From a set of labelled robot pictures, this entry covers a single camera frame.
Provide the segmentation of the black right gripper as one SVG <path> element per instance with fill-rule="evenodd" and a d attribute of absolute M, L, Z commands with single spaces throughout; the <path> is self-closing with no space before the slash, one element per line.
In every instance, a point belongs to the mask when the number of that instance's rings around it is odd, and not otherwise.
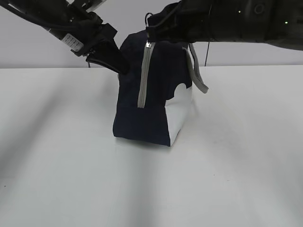
<path fill-rule="evenodd" d="M 212 0 L 181 0 L 169 4 L 147 19 L 148 41 L 209 42 Z"/>

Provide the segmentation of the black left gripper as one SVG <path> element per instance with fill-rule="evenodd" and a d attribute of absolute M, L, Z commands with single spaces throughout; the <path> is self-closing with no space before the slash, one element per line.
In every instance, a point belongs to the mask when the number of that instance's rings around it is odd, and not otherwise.
<path fill-rule="evenodd" d="M 72 49 L 76 56 L 85 56 L 86 62 L 96 64 L 116 73 L 125 74 L 130 64 L 117 47 L 114 37 L 117 30 L 94 12 L 68 13 L 69 22 L 76 26 L 71 34 L 82 43 Z"/>

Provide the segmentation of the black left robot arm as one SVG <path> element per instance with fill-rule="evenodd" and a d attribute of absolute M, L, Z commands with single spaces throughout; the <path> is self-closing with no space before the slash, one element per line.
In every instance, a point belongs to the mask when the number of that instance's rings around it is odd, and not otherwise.
<path fill-rule="evenodd" d="M 102 0 L 2 0 L 1 7 L 40 26 L 86 62 L 124 74 L 129 63 L 117 47 L 117 30 L 94 12 Z"/>

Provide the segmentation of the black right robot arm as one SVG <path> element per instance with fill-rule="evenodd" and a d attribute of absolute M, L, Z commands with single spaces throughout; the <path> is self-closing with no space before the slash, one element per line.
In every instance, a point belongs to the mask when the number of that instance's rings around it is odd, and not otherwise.
<path fill-rule="evenodd" d="M 301 0 L 181 0 L 147 14 L 151 42 L 261 43 L 303 49 Z"/>

